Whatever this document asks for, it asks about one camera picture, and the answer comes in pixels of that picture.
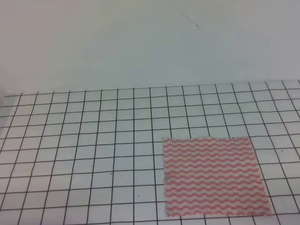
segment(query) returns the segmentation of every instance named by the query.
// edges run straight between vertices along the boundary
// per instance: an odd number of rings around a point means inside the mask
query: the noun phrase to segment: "pink and white fabric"
[[[166,212],[271,215],[249,138],[165,139]]]

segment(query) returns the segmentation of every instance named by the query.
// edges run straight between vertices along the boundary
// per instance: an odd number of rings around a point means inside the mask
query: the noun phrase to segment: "wavy line pattern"
[[[214,198],[214,199],[203,199],[203,200],[199,200],[199,199],[193,199],[193,200],[187,200],[187,199],[183,199],[183,200],[177,200],[177,199],[173,199],[173,200],[170,200],[169,203],[172,204],[183,204],[183,203],[187,203],[187,204],[194,204],[194,203],[211,203],[211,204],[214,204],[214,203],[232,203],[232,204],[235,204],[235,203],[242,203],[242,204],[246,204],[246,203],[250,203],[250,204],[258,204],[258,203],[264,203],[264,204],[267,204],[269,201],[268,200],[262,200],[262,199],[257,199],[257,200],[250,200],[250,199],[246,199],[246,200],[241,200],[241,199],[223,199],[223,200],[220,200],[219,198]]]
[[[232,147],[232,146],[235,146],[235,147],[240,147],[240,146],[247,146],[249,145],[248,143],[239,143],[239,144],[236,144],[236,143],[232,143],[232,144],[217,144],[217,143],[213,143],[213,144],[172,144],[172,143],[169,143],[169,144],[164,144],[163,147],[167,148],[167,147],[173,147],[173,148],[177,148],[177,147],[181,147],[181,148],[184,148],[184,147],[190,147],[190,148],[193,148],[193,147],[214,147],[214,146],[217,146],[217,147]]]
[[[233,191],[233,190],[237,190],[237,191],[255,191],[255,190],[260,190],[263,191],[263,187],[259,187],[259,186],[253,186],[253,187],[242,187],[242,188],[238,188],[238,187],[191,187],[191,188],[187,188],[187,187],[180,187],[180,188],[175,188],[175,187],[171,187],[171,188],[165,188],[166,191]]]
[[[187,159],[187,160],[184,160],[182,158],[179,158],[179,159],[169,159],[169,160],[166,160],[165,159],[165,163],[207,163],[207,162],[221,162],[221,163],[224,163],[224,162],[234,162],[234,161],[239,161],[239,162],[244,162],[246,160],[255,160],[255,157],[244,157],[244,158],[239,158],[239,157],[236,157],[236,158],[224,158],[224,159],[220,159],[220,158],[216,158],[216,159],[211,159],[211,158],[207,158],[205,160],[201,159],[201,158],[195,158],[195,159]]]
[[[244,155],[248,155],[248,156],[252,156],[253,153],[252,152],[243,152],[243,153],[233,153],[233,154],[228,154],[228,153],[223,153],[223,154],[219,154],[219,153],[213,153],[213,154],[209,154],[209,153],[205,153],[205,154],[178,154],[178,155],[174,155],[174,154],[165,154],[165,158],[166,157],[173,157],[173,158],[179,158],[179,157],[224,157],[224,156],[228,156],[228,157],[233,157],[233,156],[244,156]]]
[[[195,138],[195,139],[186,139],[186,140],[180,140],[180,139],[172,139],[172,138],[169,138],[169,139],[165,139],[164,142],[172,142],[172,143],[195,143],[195,142],[240,142],[240,141],[249,141],[248,138],[244,138],[244,137],[241,137],[241,138],[231,138],[230,140],[229,139],[222,139],[222,138],[203,138],[203,139],[200,139],[200,138]]]
[[[239,198],[244,198],[244,197],[249,197],[249,198],[256,198],[256,197],[265,197],[265,194],[260,194],[259,192],[254,192],[253,194],[249,194],[249,193],[244,193],[244,194],[239,194],[239,193],[233,193],[233,194],[229,194],[229,193],[222,193],[219,194],[218,192],[212,192],[211,194],[207,194],[207,193],[202,193],[202,194],[197,194],[197,193],[191,193],[191,194],[187,194],[187,193],[183,193],[183,194],[165,194],[165,196],[167,197],[208,197],[208,198],[213,198],[213,197],[239,197]]]
[[[257,211],[221,211],[221,210],[212,210],[212,211],[203,211],[203,210],[193,210],[193,211],[188,211],[188,212],[183,212],[183,213],[178,213],[175,212],[171,216],[172,217],[179,217],[179,216],[187,216],[187,215],[194,215],[194,214],[206,214],[206,215],[211,215],[211,214],[219,214],[219,215],[230,215],[230,216],[252,216],[252,215],[258,215],[258,216],[271,216],[272,214],[266,214],[265,211],[262,212],[257,212]]]
[[[188,185],[207,185],[207,186],[212,186],[212,185],[216,185],[216,186],[222,186],[222,185],[226,185],[226,186],[229,186],[229,185],[250,185],[250,184],[261,184],[261,181],[259,180],[240,180],[240,181],[235,181],[235,180],[232,180],[232,181],[200,181],[200,182],[190,182],[188,183]]]
[[[176,165],[173,165],[171,164],[170,167],[165,167],[165,168],[172,168],[172,167],[175,167]],[[236,167],[247,167],[247,166],[254,166],[255,168],[257,168],[256,164],[255,163],[245,163],[245,164],[241,164],[241,163],[235,163],[235,164],[229,164],[229,163],[226,163],[226,164],[205,164],[205,165],[198,165],[198,166],[195,166],[195,168],[227,168],[227,167],[230,167],[230,168],[236,168]]]
[[[271,215],[249,138],[165,139],[166,211]]]
[[[192,149],[185,149],[185,152],[204,152],[204,151],[209,151],[209,152],[212,152],[212,151],[219,151],[219,152],[222,152],[222,151],[225,151],[225,152],[231,152],[231,151],[241,151],[241,150],[248,150],[248,151],[251,151],[252,148],[246,148],[246,147],[243,147],[243,148],[192,148]],[[182,149],[174,149],[174,148],[169,148],[169,149],[165,149],[164,152],[168,153],[168,152],[172,152],[172,153],[177,153],[177,152],[182,152]]]

